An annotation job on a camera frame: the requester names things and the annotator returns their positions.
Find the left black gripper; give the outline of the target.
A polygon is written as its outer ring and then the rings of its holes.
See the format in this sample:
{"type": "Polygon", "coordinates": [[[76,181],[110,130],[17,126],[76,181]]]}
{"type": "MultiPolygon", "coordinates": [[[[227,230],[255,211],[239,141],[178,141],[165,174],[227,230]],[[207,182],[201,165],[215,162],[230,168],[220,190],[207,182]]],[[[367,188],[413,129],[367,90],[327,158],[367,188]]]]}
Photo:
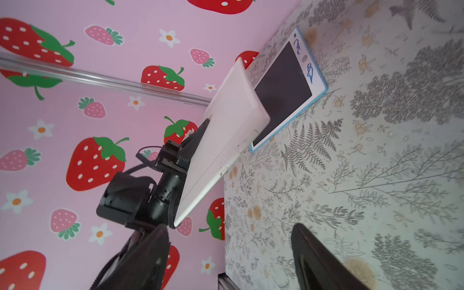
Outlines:
{"type": "Polygon", "coordinates": [[[158,184],[145,194],[136,218],[154,226],[165,224],[175,228],[190,163],[210,120],[207,118],[196,127],[187,120],[174,122],[169,117],[166,119],[170,125],[165,129],[164,145],[160,147],[157,158],[149,160],[144,155],[145,148],[136,154],[144,167],[163,174],[158,184]]]}

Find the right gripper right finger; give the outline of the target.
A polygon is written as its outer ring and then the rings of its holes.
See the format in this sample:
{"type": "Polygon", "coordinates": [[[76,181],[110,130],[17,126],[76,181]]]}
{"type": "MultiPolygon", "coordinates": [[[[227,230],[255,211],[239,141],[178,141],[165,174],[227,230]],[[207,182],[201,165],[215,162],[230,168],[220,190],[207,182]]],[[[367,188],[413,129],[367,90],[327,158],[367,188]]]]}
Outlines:
{"type": "Polygon", "coordinates": [[[291,233],[298,284],[302,290],[366,290],[359,281],[303,224],[291,233]]]}

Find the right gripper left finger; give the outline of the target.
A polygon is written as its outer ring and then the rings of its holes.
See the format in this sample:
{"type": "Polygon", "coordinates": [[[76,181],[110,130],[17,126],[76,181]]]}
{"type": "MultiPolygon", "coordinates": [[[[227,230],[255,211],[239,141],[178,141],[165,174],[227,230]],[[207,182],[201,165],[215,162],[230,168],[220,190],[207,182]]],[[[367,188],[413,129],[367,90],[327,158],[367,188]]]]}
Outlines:
{"type": "Polygon", "coordinates": [[[159,225],[138,245],[133,245],[114,269],[100,282],[97,290],[160,290],[170,249],[165,225],[159,225]]]}

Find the white drawing tablet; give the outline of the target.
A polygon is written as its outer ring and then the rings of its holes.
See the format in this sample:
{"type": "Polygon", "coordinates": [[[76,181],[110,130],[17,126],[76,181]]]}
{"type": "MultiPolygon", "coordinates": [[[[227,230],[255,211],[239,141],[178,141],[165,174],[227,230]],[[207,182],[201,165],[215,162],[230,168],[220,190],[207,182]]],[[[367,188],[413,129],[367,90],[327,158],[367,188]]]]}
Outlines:
{"type": "Polygon", "coordinates": [[[241,59],[211,100],[203,120],[208,125],[205,131],[196,132],[202,137],[187,171],[174,227],[181,224],[270,122],[241,59]]]}

